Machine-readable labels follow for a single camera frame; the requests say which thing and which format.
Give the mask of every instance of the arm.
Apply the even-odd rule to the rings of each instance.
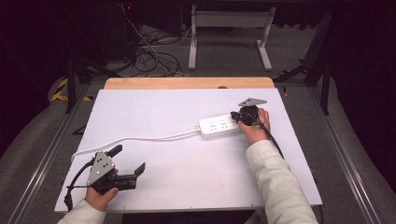
[[[268,112],[260,109],[259,118],[270,130]],[[267,134],[258,126],[240,122],[239,127],[251,144],[247,162],[262,192],[268,223],[317,223],[298,180]]]
[[[58,222],[58,224],[102,224],[105,220],[107,204],[117,195],[117,188],[101,195],[93,188],[87,188],[85,200]]]

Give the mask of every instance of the white tabletop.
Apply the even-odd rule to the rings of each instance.
[[[278,142],[311,205],[322,204],[318,189],[292,129],[277,89],[102,90],[93,107],[78,150],[99,147],[124,137],[161,137],[194,130],[200,119],[238,111],[247,98],[266,100],[271,133]],[[124,190],[109,212],[141,213],[263,207],[256,180],[248,168],[248,143],[241,133],[204,139],[198,133],[175,141],[125,140],[113,158],[120,175],[132,174],[143,162],[146,171],[136,189]],[[64,182],[56,212],[66,212],[64,195],[77,171],[94,153],[78,155]],[[85,185],[87,169],[76,185]],[[76,205],[85,189],[72,191]]]

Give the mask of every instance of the metal rail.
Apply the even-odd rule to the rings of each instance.
[[[75,116],[79,104],[83,100],[88,88],[88,85],[82,85],[79,88],[76,105],[73,107],[69,114],[64,115],[64,119],[62,120],[61,125],[59,126],[51,143],[49,144],[49,147],[44,154],[43,159],[33,173],[26,190],[22,194],[20,201],[18,202],[17,206],[14,209],[14,212],[8,220],[8,224],[22,223],[24,216],[26,215],[30,205],[32,204],[35,196],[37,195],[38,190],[40,189],[41,184],[43,183],[44,178],[46,177],[47,172],[50,169],[53,160],[55,159],[60,145],[64,140],[64,134],[67,131],[71,120]]]
[[[341,168],[343,169],[346,176],[346,180],[349,183],[349,186],[351,187],[356,200],[358,201],[359,207],[361,208],[361,212],[363,213],[366,222],[375,224],[381,223],[373,207],[373,204],[371,203],[370,198],[366,192],[363,182],[361,181],[361,176],[359,175],[355,164],[353,163],[346,149],[343,148],[343,145],[340,143],[337,133],[335,132],[332,125],[332,121],[328,116],[325,116],[322,111],[318,92],[315,90],[315,88],[308,88],[308,92],[312,100],[314,101],[316,108],[318,109],[323,123],[326,126],[326,129],[329,132],[332,140],[332,149],[338,161],[340,162]]]

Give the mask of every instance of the power outlet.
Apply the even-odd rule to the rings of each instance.
[[[238,122],[231,118],[231,115],[224,115],[199,121],[201,136],[211,138],[229,133],[240,132]]]

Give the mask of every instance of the hand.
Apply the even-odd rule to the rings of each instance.
[[[259,108],[259,119],[268,131],[271,131],[270,116],[268,111]],[[238,122],[239,129],[245,134],[247,141],[252,145],[260,140],[269,140],[267,133],[259,125],[247,126],[242,121]]]
[[[119,189],[113,188],[106,192],[104,195],[100,194],[96,189],[89,187],[87,188],[87,194],[85,195],[85,201],[92,206],[94,209],[105,212],[107,210],[107,204],[116,197]]]

